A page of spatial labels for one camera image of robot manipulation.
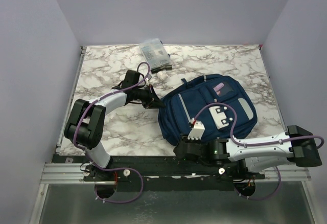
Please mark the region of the navy blue student backpack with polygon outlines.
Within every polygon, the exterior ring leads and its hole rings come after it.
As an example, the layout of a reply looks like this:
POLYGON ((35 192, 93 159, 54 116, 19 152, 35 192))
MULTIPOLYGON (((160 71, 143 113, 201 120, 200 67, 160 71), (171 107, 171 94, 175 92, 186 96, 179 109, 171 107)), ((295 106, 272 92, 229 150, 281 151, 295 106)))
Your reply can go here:
POLYGON ((172 90, 161 101, 158 123, 168 143, 177 145, 181 135, 191 131, 191 119, 201 121, 203 143, 216 138, 246 138, 258 121, 255 106, 241 84, 230 76, 202 75, 172 90), (213 89, 223 82, 220 95, 213 89))

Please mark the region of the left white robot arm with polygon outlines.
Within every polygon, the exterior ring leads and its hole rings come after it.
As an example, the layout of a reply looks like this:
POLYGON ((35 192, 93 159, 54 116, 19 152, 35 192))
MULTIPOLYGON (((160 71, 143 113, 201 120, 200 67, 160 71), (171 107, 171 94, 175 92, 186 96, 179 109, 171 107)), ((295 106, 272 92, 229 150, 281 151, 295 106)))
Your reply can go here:
POLYGON ((93 102, 78 99, 75 101, 64 129, 64 137, 77 148, 84 151, 90 161, 96 165, 96 175, 103 181, 113 176, 113 167, 109 165, 110 155, 106 152, 101 138, 106 115, 129 103, 140 101, 145 109, 164 108, 145 76, 137 71, 128 70, 125 78, 108 94, 93 102))

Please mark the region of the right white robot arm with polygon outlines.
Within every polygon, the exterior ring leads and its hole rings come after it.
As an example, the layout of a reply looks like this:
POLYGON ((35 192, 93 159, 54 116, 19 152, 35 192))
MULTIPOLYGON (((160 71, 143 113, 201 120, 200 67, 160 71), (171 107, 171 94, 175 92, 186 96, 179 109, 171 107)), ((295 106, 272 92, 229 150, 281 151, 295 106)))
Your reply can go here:
POLYGON ((214 139, 203 143, 189 136, 181 136, 174 148, 180 160, 200 163, 208 167, 226 169, 235 164, 235 173, 246 179, 267 168, 293 163, 310 168, 322 165, 315 139, 318 137, 297 126, 277 135, 255 139, 214 139))

